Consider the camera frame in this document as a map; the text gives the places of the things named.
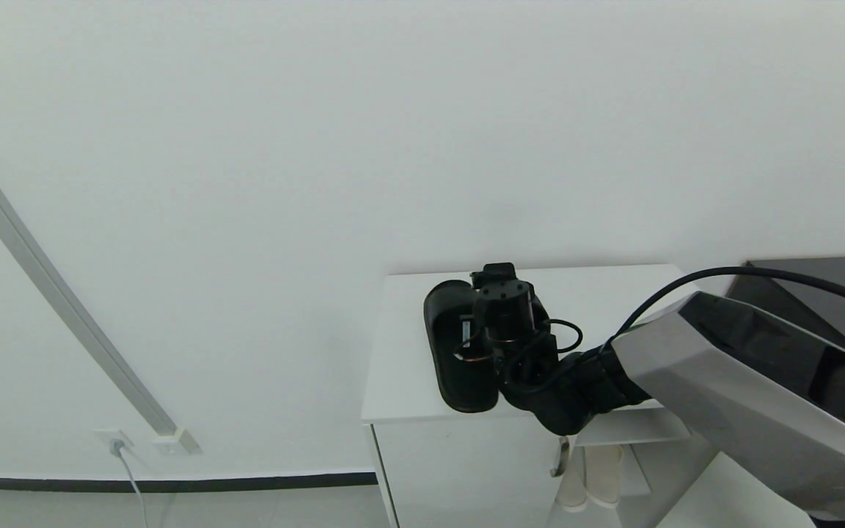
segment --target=white wall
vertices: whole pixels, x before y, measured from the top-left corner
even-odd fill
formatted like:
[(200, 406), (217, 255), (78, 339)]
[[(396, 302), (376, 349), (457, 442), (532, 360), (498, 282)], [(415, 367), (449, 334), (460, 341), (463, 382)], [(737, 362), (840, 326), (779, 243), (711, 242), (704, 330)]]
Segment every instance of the white wall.
[(205, 448), (0, 247), (0, 474), (369, 469), (385, 274), (845, 254), (845, 3), (0, 2), (0, 184)]

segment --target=electrical socket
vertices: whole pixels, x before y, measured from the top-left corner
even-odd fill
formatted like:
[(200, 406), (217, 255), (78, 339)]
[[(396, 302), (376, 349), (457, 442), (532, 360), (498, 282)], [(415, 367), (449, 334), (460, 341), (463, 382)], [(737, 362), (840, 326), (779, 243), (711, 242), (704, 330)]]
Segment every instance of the electrical socket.
[(93, 434), (97, 435), (107, 449), (110, 448), (110, 442), (114, 440), (121, 440), (128, 449), (132, 448), (132, 441), (120, 429), (94, 429)]
[(187, 457), (187, 455), (200, 455), (201, 447), (194, 440), (194, 437), (185, 430), (178, 428), (171, 436), (160, 436), (152, 441), (162, 455), (174, 455), (174, 457)]

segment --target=wall trim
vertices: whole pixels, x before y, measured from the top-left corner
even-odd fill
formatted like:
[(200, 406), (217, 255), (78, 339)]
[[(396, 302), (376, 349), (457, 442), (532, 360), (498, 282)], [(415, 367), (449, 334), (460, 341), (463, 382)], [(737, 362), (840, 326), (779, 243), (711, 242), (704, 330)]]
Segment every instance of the wall trim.
[[(264, 491), (265, 489), (339, 488), (346, 485), (376, 485), (372, 472), (309, 474), (301, 477), (224, 478), (215, 480), (138, 480), (145, 494), (210, 494), (219, 491)], [(9, 491), (60, 491), (65, 494), (131, 494), (127, 480), (64, 480), (0, 478), (0, 489)]]

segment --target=metal handle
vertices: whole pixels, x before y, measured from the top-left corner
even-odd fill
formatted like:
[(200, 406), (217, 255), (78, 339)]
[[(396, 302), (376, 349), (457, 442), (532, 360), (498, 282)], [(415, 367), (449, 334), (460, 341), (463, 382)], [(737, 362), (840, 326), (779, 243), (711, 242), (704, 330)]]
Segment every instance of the metal handle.
[(556, 461), (553, 469), (549, 470), (550, 477), (562, 477), (566, 472), (567, 463), (569, 463), (569, 437), (560, 436), (560, 447), (556, 452)]

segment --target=cabinet door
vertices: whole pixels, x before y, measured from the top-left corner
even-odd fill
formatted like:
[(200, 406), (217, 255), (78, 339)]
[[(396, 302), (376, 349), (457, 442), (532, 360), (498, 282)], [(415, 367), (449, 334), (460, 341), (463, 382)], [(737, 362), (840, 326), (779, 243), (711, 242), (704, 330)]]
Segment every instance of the cabinet door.
[(543, 528), (559, 437), (532, 417), (374, 425), (400, 528)]

